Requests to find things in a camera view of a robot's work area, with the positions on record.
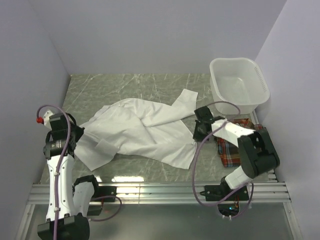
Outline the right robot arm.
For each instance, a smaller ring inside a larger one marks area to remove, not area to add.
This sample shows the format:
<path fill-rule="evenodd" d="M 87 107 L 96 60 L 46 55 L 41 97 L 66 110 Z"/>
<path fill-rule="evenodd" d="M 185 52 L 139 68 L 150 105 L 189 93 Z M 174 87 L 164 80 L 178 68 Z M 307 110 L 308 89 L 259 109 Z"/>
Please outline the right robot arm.
<path fill-rule="evenodd" d="M 193 137 L 196 141 L 214 136 L 237 147 L 240 166 L 222 178 L 219 185 L 219 192 L 224 199 L 233 199 L 239 187 L 280 165 L 277 151 L 265 128 L 249 129 L 224 117 L 214 117 L 207 106 L 196 109 L 194 113 L 196 125 Z"/>

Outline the white long sleeve shirt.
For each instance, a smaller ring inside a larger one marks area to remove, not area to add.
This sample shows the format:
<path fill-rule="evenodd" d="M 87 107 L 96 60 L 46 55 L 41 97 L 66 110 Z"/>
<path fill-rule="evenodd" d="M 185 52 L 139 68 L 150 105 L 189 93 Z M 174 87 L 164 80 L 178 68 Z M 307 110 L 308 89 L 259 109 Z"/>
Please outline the white long sleeve shirt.
<path fill-rule="evenodd" d="M 126 98 L 105 105 L 84 124 L 75 155 L 91 171 L 116 154 L 153 159 L 189 169 L 197 144 L 183 119 L 194 115 L 198 93 L 183 89 L 172 105 Z"/>

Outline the folded plaid shirt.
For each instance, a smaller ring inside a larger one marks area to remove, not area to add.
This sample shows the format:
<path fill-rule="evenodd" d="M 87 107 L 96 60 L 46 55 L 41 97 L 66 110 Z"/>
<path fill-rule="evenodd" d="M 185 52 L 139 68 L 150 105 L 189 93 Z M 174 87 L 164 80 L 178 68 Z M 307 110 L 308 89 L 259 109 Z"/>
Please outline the folded plaid shirt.
<path fill-rule="evenodd" d="M 257 131 L 265 129 L 261 124 L 253 124 L 249 118 L 234 119 L 231 122 L 251 130 Z M 217 151 L 223 166 L 225 168 L 239 167 L 241 165 L 241 160 L 238 148 L 222 138 L 215 137 L 214 139 L 217 143 Z"/>

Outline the white plastic basin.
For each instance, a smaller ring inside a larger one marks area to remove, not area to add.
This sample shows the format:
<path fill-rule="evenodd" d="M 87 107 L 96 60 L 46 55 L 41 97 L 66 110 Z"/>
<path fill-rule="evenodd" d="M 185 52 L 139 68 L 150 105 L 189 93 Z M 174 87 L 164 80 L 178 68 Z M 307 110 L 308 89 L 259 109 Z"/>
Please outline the white plastic basin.
<path fill-rule="evenodd" d="M 209 70 L 215 107 L 223 115 L 251 114 L 270 98 L 260 67 L 249 58 L 216 58 Z"/>

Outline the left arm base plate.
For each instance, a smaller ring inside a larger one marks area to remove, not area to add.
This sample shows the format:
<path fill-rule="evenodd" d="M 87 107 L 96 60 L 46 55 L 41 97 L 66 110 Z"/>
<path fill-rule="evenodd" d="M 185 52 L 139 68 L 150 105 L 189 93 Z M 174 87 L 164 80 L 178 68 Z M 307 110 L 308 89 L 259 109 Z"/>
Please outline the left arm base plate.
<path fill-rule="evenodd" d="M 116 196 L 117 187 L 116 186 L 99 186 L 97 189 L 97 193 L 94 194 L 93 198 L 103 197 L 103 196 Z M 114 197 L 108 197 L 105 199 L 101 199 L 102 202 L 115 202 L 116 199 Z"/>

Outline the aluminium mounting rail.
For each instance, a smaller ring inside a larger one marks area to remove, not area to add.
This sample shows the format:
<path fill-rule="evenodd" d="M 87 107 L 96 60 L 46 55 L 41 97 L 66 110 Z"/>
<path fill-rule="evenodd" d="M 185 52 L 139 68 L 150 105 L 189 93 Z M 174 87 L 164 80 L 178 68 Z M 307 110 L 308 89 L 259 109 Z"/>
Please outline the aluminium mounting rail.
<path fill-rule="evenodd" d="M 118 182 L 100 183 L 101 187 L 116 187 L 116 195 L 124 204 L 197 204 L 189 182 Z M 290 203 L 291 198 L 283 182 L 254 184 L 253 203 Z"/>

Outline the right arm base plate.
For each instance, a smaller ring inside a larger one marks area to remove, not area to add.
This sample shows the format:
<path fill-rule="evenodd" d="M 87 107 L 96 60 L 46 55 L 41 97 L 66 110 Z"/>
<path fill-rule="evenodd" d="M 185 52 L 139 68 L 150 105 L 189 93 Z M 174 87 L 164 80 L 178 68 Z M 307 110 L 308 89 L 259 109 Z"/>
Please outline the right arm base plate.
<path fill-rule="evenodd" d="M 223 192 L 219 185 L 205 185 L 204 190 L 200 192 L 201 196 L 205 197 L 207 202 L 217 202 L 229 194 L 232 190 L 228 190 L 226 193 Z M 249 191 L 247 186 L 243 186 L 238 191 L 229 196 L 226 201 L 248 201 Z"/>

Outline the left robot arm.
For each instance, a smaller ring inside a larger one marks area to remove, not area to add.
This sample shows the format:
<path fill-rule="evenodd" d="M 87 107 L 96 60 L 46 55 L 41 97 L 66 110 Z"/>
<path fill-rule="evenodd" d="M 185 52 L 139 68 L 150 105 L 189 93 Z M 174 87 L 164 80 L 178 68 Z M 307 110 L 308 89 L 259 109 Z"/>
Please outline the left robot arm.
<path fill-rule="evenodd" d="M 94 175 L 72 181 L 75 149 L 84 128 L 70 114 L 50 110 L 39 121 L 50 129 L 43 148 L 49 170 L 49 204 L 37 234 L 42 240 L 87 240 L 89 203 L 100 197 L 101 189 Z"/>

